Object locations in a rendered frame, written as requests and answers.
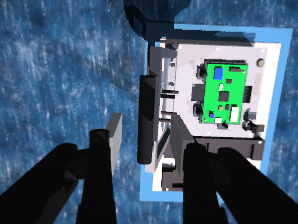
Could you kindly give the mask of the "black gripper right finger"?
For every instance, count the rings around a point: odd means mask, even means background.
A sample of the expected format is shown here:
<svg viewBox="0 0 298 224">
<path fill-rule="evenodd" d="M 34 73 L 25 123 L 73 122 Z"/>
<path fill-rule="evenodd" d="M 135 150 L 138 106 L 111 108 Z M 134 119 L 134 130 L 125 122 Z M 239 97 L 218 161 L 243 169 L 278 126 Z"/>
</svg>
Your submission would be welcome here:
<svg viewBox="0 0 298 224">
<path fill-rule="evenodd" d="M 298 224 L 298 204 L 237 150 L 208 152 L 180 115 L 171 115 L 169 143 L 183 178 L 183 224 L 229 224 L 216 191 L 238 224 Z"/>
</svg>

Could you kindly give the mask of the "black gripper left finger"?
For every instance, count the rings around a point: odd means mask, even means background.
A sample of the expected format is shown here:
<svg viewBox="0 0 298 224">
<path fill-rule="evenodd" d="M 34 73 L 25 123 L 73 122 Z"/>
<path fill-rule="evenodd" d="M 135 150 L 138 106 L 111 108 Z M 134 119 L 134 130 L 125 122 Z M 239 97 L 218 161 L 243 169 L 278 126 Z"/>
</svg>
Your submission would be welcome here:
<svg viewBox="0 0 298 224">
<path fill-rule="evenodd" d="M 0 195 L 0 224 L 53 224 L 81 179 L 75 224 L 117 224 L 112 176 L 121 142 L 122 113 L 113 113 L 105 129 L 89 132 L 89 148 L 56 146 Z"/>
</svg>

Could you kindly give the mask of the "green circuit board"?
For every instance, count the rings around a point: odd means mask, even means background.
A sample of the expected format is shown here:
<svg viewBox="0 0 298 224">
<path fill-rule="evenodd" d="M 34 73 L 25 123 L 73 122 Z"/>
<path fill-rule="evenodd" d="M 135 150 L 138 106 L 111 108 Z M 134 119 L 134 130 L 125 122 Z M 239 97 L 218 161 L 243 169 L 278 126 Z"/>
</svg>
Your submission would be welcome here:
<svg viewBox="0 0 298 224">
<path fill-rule="evenodd" d="M 208 64 L 202 122 L 239 124 L 246 71 L 247 65 Z"/>
</svg>

